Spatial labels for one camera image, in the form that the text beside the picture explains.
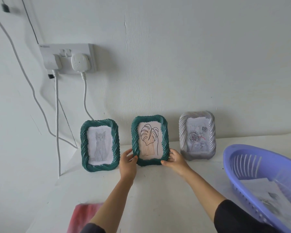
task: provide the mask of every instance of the twisted rope-pattern frame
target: twisted rope-pattern frame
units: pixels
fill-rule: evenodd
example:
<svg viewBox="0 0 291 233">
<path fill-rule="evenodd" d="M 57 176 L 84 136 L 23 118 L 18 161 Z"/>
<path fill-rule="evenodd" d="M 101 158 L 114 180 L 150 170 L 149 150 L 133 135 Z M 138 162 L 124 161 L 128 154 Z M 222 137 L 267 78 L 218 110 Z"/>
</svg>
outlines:
<svg viewBox="0 0 291 233">
<path fill-rule="evenodd" d="M 161 159 L 149 159 L 144 160 L 139 158 L 140 149 L 139 149 L 139 134 L 138 134 L 138 125 L 142 122 L 159 122 L 161 124 L 162 131 L 162 146 L 163 146 L 163 156 Z M 137 116 L 132 122 L 132 150 L 134 156 L 138 156 L 137 164 L 139 166 L 147 166 L 147 165 L 161 165 L 161 160 L 167 160 L 169 157 L 169 139 L 168 139 L 168 129 L 167 129 L 167 121 L 161 115 L 154 116 Z"/>
<path fill-rule="evenodd" d="M 188 152 L 188 146 L 186 143 L 187 131 L 186 121 L 188 118 L 205 117 L 209 119 L 209 151 L 208 152 Z M 211 159 L 216 153 L 216 127 L 214 125 L 214 116 L 209 111 L 201 112 L 186 112 L 181 115 L 179 119 L 179 137 L 180 137 L 180 152 L 187 160 L 194 159 Z"/>
<path fill-rule="evenodd" d="M 101 165 L 91 165 L 88 163 L 88 138 L 87 130 L 89 127 L 99 127 L 99 126 L 108 126 L 111 127 L 112 135 L 112 152 L 113 152 L 113 161 L 111 164 L 101 164 Z M 109 171 L 115 169 L 120 162 L 120 140 L 119 140 L 119 127 L 116 122 L 112 119 L 105 120 L 87 120 L 83 123 L 81 127 L 81 155 L 82 155 L 82 166 L 85 170 L 89 172 L 97 171 Z"/>
</svg>

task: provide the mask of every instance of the hand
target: hand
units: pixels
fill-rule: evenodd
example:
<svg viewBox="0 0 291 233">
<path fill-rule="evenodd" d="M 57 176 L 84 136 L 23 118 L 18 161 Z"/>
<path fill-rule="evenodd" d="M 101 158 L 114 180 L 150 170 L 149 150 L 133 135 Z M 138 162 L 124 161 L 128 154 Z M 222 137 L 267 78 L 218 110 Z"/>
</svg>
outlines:
<svg viewBox="0 0 291 233">
<path fill-rule="evenodd" d="M 138 156 L 133 157 L 134 154 L 128 155 L 130 152 L 132 152 L 132 149 L 125 151 L 121 155 L 119 167 L 121 179 L 128 179 L 133 182 L 137 173 L 136 163 L 138 160 Z"/>
<path fill-rule="evenodd" d="M 172 168 L 176 173 L 178 173 L 180 176 L 184 176 L 188 171 L 191 171 L 192 169 L 187 164 L 187 162 L 184 160 L 183 156 L 178 153 L 178 151 L 174 149 L 170 149 L 170 158 L 168 161 L 161 160 L 161 164 L 164 166 Z"/>
</svg>

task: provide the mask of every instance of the monstera leaf drawing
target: monstera leaf drawing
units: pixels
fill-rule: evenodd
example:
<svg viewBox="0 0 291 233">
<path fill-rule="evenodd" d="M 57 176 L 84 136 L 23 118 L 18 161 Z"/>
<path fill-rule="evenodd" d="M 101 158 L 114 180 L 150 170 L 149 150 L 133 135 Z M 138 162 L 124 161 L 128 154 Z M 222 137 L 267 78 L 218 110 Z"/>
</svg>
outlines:
<svg viewBox="0 0 291 233">
<path fill-rule="evenodd" d="M 156 145 L 156 152 L 158 147 L 158 136 L 159 136 L 159 129 L 157 127 L 152 128 L 150 124 L 146 124 L 141 129 L 140 137 L 141 140 L 144 142 L 143 146 L 143 155 L 154 155 L 154 145 Z"/>
</svg>

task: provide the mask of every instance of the red cloth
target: red cloth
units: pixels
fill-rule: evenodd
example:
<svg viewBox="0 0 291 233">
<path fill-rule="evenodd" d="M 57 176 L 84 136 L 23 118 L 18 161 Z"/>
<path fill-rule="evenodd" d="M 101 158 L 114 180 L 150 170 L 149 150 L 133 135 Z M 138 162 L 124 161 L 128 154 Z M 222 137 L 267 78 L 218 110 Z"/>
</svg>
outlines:
<svg viewBox="0 0 291 233">
<path fill-rule="evenodd" d="M 78 204 L 75 206 L 67 233 L 80 233 L 101 206 L 102 204 Z"/>
</svg>

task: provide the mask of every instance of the purple plastic basket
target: purple plastic basket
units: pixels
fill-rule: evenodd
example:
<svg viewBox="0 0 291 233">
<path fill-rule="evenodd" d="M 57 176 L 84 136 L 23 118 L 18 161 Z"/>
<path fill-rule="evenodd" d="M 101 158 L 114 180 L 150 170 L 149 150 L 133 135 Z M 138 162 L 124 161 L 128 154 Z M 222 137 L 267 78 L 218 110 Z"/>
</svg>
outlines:
<svg viewBox="0 0 291 233">
<path fill-rule="evenodd" d="M 233 191 L 253 217 L 285 233 L 291 233 L 239 180 L 268 178 L 275 181 L 291 202 L 291 159 L 250 145 L 230 145 L 223 153 L 225 172 Z"/>
</svg>

